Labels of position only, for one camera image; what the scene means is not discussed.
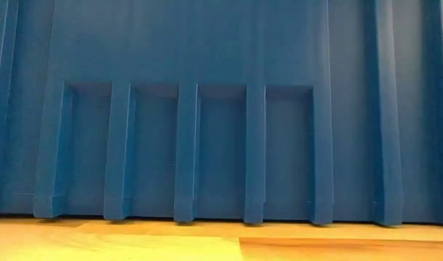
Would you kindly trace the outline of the blue plastic bin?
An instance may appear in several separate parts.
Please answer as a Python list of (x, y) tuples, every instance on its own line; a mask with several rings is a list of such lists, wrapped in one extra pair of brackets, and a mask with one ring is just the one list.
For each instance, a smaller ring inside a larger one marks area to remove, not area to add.
[(0, 215), (443, 225), (443, 0), (0, 0)]

